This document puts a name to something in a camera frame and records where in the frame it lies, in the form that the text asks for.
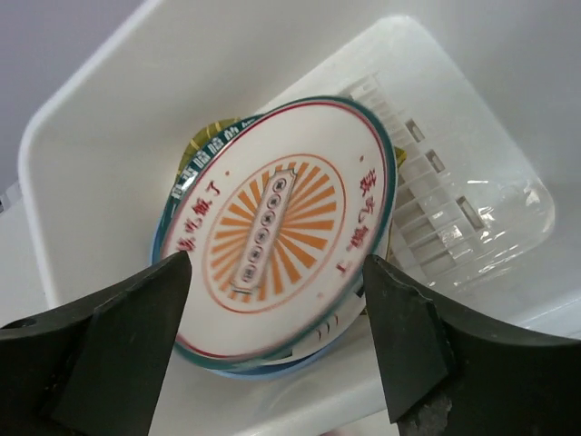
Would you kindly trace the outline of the orange sunburst white plate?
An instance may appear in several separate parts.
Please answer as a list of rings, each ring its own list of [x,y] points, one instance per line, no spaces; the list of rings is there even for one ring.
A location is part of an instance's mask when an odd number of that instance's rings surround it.
[[[263,113],[200,163],[161,216],[162,259],[181,252],[192,266],[182,334],[205,369],[277,359],[360,286],[365,258],[387,246],[394,145],[368,107],[319,95]],[[266,228],[251,269],[247,243]]]

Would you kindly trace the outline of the green rimmed white plate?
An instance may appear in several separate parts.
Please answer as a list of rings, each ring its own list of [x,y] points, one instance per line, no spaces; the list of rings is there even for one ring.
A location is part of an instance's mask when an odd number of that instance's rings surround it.
[[[228,138],[234,138],[238,135],[243,129],[239,130],[237,127],[234,127],[232,130],[226,130],[224,133],[220,133],[217,136],[214,136],[195,156],[192,158],[190,162],[190,169],[192,170],[192,177],[187,179],[186,182],[183,184],[183,189],[177,187],[173,184],[172,192],[170,195],[170,202],[172,205],[176,205],[178,201],[177,194],[185,189],[185,185],[188,182],[192,182],[195,178],[194,172],[201,167],[200,161],[205,158],[205,156],[210,156],[210,158],[214,158],[216,156],[216,148],[219,142],[225,142]]]

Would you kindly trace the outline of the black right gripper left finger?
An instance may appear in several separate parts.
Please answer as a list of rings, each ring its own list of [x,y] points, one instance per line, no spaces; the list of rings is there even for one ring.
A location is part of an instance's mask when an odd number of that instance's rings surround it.
[[[4,435],[146,435],[192,267],[173,254],[1,329]]]

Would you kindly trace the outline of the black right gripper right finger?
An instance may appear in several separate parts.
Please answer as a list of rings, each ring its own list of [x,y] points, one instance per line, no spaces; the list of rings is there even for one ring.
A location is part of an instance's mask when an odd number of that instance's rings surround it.
[[[449,299],[376,255],[363,288],[389,420],[402,435],[577,435],[580,342]]]

